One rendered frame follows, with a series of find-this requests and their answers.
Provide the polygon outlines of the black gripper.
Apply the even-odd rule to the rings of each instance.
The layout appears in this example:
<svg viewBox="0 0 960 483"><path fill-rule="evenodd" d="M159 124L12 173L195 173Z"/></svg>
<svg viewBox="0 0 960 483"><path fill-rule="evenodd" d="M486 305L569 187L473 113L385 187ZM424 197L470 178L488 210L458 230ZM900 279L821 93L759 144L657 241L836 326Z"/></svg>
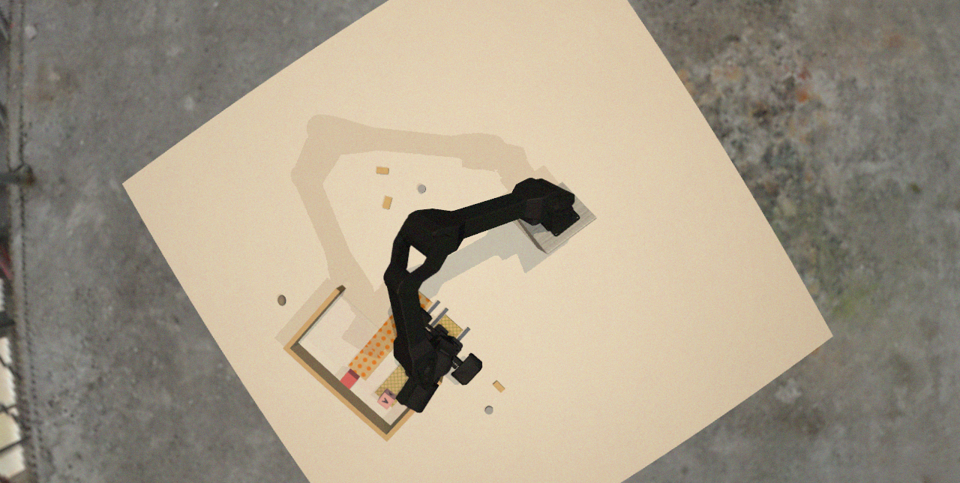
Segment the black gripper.
<svg viewBox="0 0 960 483"><path fill-rule="evenodd" d="M421 312L423 316L425 334L427 335L430 343L438 342L441 341L441 338L445 338L445 340L452 343L452 345L458 347L453 355L452 361L455 364L452 362L452 367L455 369L455 371L452 371L451 375L458 380L462 386L469 384L470 380L477 376L478 371L482 370L482 361L472 353L470 353L469 357L467 357L465 360L460 360L457 356L463 347L462 343L454 336L447 335L449 332L445 329L445 327L436 325L434 328L429 325L430 320L432 320L432 316L430 316L430 314L428 314L423 307L421 308Z"/></svg>

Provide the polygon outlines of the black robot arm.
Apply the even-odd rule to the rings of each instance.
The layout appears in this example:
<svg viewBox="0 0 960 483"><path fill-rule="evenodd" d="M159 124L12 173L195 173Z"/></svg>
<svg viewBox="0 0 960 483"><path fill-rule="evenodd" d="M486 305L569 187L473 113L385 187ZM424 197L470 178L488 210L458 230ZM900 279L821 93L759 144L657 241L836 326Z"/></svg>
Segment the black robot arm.
<svg viewBox="0 0 960 483"><path fill-rule="evenodd" d="M515 185L513 192L487 202L454 211L421 209L406 217L383 275L397 327L394 357L409 377L397 395L402 407L417 413L425 410L439 387L437 382L452 370L458 349L445 338L430 343L425 334L418 293L423 281L441 270L447 255L458 250L464 239L501 224L521 219L532 226L542 224L556 237L561 235L580 219L573 203L572 192L543 178L526 178ZM427 257L412 272L406 271L410 246Z"/></svg>

